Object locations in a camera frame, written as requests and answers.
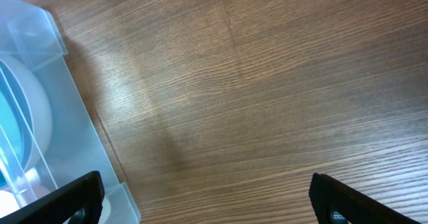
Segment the cream white bowl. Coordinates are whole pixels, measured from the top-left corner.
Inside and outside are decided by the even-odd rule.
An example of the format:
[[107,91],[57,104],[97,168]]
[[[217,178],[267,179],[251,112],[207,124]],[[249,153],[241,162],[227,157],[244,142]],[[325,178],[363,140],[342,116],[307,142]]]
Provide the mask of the cream white bowl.
[[19,60],[2,54],[1,69],[9,82],[5,89],[14,94],[10,99],[17,100],[19,105],[15,109],[15,115],[25,118],[19,121],[21,129],[31,131],[29,134],[25,132],[21,138],[24,147],[23,164],[27,171],[36,165],[51,142],[51,106],[40,81]]

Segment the clear plastic storage container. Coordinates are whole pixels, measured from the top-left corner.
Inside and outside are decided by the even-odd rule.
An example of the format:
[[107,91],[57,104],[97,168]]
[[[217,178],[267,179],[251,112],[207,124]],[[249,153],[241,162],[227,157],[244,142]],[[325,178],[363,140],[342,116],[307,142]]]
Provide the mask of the clear plastic storage container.
[[43,195],[36,196],[29,186],[2,127],[1,190],[12,193],[23,208],[90,171],[99,171],[105,190],[100,222],[139,223],[132,195],[118,180],[66,65],[67,52],[48,11],[21,0],[1,0],[1,55],[14,57],[36,76],[53,118],[51,142],[33,166]]

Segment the cream tall cup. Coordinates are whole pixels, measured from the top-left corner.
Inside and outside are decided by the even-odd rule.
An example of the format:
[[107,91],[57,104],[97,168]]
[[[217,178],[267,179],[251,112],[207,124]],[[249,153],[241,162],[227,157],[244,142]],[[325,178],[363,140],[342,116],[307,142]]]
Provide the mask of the cream tall cup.
[[36,196],[43,195],[43,186],[41,185],[41,178],[35,167],[29,169],[24,173],[26,181],[33,190]]

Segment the dark blue bowl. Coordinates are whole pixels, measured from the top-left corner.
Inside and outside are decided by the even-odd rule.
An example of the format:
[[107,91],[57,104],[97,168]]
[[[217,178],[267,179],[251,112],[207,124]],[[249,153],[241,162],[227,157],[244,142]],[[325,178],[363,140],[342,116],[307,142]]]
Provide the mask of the dark blue bowl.
[[1,69],[1,127],[23,169],[29,169],[32,149],[31,116],[23,91],[11,72]]

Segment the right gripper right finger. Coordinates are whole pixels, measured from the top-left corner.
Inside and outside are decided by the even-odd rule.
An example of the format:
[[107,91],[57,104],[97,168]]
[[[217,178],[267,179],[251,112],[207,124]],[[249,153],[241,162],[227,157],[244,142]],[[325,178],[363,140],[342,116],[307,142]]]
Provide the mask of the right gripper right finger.
[[325,174],[312,175],[309,198],[319,223],[419,224]]

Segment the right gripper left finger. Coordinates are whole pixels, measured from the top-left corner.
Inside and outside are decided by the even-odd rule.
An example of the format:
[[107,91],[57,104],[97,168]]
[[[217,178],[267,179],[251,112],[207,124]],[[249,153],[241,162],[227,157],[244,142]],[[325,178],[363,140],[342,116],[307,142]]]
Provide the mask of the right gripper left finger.
[[1,224],[97,224],[104,186],[99,171],[91,171],[35,202],[1,218]]

